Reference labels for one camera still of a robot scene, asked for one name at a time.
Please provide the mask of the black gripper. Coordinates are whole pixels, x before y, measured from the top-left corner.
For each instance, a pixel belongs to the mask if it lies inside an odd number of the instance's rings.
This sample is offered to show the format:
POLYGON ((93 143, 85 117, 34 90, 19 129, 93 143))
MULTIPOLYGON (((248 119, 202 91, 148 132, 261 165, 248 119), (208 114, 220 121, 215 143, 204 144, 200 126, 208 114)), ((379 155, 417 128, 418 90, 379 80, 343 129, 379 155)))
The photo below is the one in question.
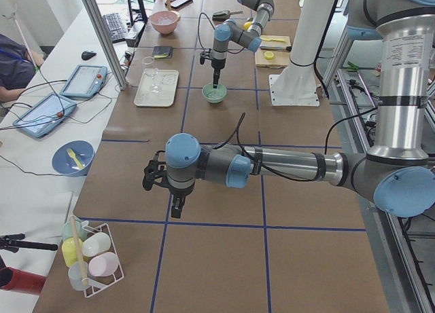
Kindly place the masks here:
POLYGON ((171 205, 171 217, 179 219, 181 217, 183 207, 186 201, 186 197, 193 192, 193 187, 178 189, 170 189, 170 193, 173 196, 171 205))
POLYGON ((213 68, 213 88, 217 89, 220 80, 220 71, 224 68, 224 60, 212 59, 211 66, 213 68))

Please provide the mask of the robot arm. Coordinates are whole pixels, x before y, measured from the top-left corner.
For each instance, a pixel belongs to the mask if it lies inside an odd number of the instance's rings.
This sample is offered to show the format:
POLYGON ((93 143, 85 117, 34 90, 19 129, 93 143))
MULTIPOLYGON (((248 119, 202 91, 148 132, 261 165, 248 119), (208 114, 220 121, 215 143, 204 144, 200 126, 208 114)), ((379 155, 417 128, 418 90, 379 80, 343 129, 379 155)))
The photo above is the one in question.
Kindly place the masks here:
POLYGON ((213 47, 210 51, 211 66, 213 67, 213 88, 218 87, 220 71, 225 67, 226 53, 229 41, 252 52, 256 52, 262 42, 260 36, 275 11, 273 0, 237 0, 240 4, 256 12, 251 25, 244 29, 233 19, 227 19, 216 26, 214 30, 213 47))
MULTIPOLYGON (((212 147, 224 142, 237 149, 264 147, 279 151, 329 154, 342 152, 344 140, 334 115, 338 107, 326 99, 318 107, 274 107, 266 90, 267 69, 256 69, 251 52, 229 58, 223 73, 228 96, 208 103, 200 87, 211 69, 198 63, 199 43, 210 41, 211 27, 198 14, 186 15, 177 32, 181 46, 171 61, 179 71, 181 131, 212 147)), ((283 170, 266 169, 243 188, 197 181, 175 223, 266 225, 271 228, 350 228, 362 226, 362 203, 354 192, 326 181, 285 179, 283 170)))

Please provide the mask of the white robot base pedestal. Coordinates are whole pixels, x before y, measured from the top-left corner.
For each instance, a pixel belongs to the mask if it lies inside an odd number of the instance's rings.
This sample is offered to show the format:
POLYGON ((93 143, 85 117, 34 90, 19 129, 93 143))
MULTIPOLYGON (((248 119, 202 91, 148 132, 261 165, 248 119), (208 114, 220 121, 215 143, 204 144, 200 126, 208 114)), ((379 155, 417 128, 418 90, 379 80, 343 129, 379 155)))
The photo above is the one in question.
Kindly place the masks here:
POLYGON ((338 0, 304 0, 289 65, 280 75, 270 75, 273 106, 317 107, 316 56, 338 0))

